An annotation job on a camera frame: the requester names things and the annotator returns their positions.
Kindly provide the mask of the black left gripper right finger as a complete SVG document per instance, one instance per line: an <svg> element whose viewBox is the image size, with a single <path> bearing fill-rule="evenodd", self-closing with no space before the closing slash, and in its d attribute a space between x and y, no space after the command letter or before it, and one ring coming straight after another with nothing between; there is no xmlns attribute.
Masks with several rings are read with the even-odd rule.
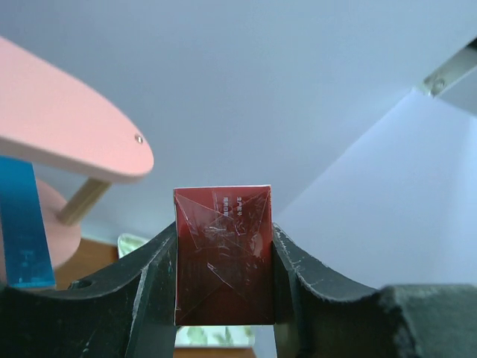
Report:
<svg viewBox="0 0 477 358"><path fill-rule="evenodd" d="M334 271L274 226L278 357L475 357L476 286L372 289Z"/></svg>

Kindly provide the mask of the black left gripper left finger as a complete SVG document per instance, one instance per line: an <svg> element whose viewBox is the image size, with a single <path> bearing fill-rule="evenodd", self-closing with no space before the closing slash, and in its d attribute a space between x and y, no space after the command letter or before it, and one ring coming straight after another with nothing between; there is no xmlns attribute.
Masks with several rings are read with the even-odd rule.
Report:
<svg viewBox="0 0 477 358"><path fill-rule="evenodd" d="M63 291L1 286L2 357L172 357L177 231L170 224Z"/></svg>

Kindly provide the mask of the red toothpaste box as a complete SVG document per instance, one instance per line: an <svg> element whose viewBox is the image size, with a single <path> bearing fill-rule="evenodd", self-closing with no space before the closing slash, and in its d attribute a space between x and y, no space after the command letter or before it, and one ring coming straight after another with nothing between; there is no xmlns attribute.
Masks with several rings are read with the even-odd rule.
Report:
<svg viewBox="0 0 477 358"><path fill-rule="evenodd" d="M274 323L271 186L174 189L178 326Z"/></svg>

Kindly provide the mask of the blue toothpaste box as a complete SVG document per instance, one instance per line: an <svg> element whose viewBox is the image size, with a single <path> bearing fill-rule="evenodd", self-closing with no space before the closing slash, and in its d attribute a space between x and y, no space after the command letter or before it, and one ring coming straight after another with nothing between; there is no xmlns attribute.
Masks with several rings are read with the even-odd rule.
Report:
<svg viewBox="0 0 477 358"><path fill-rule="evenodd" d="M1 158L1 234L8 286L55 286L33 166Z"/></svg>

